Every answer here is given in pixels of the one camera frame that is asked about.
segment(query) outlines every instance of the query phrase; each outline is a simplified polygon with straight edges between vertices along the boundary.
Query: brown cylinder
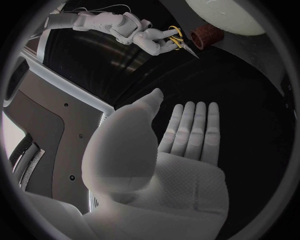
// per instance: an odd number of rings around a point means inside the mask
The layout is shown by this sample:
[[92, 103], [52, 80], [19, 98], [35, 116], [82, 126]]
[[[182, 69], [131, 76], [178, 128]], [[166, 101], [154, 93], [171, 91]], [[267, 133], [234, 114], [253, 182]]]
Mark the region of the brown cylinder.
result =
[[204, 48], [221, 41], [224, 38], [224, 32], [207, 23], [191, 31], [190, 37], [197, 48], [203, 50]]

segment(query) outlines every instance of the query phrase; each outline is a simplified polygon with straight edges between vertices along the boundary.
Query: scissors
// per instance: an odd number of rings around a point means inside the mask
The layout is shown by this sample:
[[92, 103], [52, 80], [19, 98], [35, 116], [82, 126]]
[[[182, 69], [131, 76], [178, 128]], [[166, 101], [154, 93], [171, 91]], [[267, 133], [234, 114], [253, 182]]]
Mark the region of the scissors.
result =
[[179, 36], [176, 36], [176, 35], [173, 35], [173, 36], [170, 36], [169, 39], [172, 40], [177, 46], [178, 48], [176, 48], [175, 50], [179, 50], [179, 49], [185, 49], [187, 50], [190, 54], [193, 54], [196, 58], [199, 58], [196, 53], [188, 46], [186, 45], [186, 43], [184, 42], [184, 39], [183, 39], [183, 34], [182, 32], [179, 30], [178, 27], [176, 26], [169, 26], [168, 29], [170, 28], [174, 28], [177, 30]]

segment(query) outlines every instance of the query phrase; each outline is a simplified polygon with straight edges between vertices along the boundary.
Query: scissors blade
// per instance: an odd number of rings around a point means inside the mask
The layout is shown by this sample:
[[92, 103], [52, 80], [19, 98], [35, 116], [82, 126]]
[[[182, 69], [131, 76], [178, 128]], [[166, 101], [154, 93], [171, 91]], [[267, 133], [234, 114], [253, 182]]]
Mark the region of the scissors blade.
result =
[[181, 47], [185, 50], [187, 50], [190, 54], [193, 54], [196, 58], [199, 58], [196, 53], [188, 46], [186, 45], [183, 41], [181, 42]]

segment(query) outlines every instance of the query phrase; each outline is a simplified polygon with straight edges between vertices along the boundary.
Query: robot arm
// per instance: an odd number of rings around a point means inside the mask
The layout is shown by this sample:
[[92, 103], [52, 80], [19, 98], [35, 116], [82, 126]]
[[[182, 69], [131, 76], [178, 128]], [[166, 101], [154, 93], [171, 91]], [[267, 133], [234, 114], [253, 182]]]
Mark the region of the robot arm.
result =
[[124, 14], [114, 14], [112, 12], [102, 12], [93, 14], [88, 11], [75, 13], [51, 14], [44, 30], [72, 28], [76, 31], [97, 30], [113, 35], [122, 44], [136, 44], [147, 53], [156, 56], [177, 48], [172, 41], [165, 42], [164, 38], [177, 34], [176, 29], [160, 31], [150, 29], [152, 23], [143, 19], [139, 20], [129, 12]]

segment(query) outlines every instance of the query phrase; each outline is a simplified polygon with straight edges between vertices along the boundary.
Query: brown tube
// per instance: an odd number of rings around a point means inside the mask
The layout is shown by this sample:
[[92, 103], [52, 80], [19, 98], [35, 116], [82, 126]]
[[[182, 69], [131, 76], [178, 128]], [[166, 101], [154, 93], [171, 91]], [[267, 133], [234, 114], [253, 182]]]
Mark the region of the brown tube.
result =
[[224, 38], [224, 32], [207, 23], [191, 31], [190, 37], [197, 48], [203, 50], [203, 48], [221, 41]]

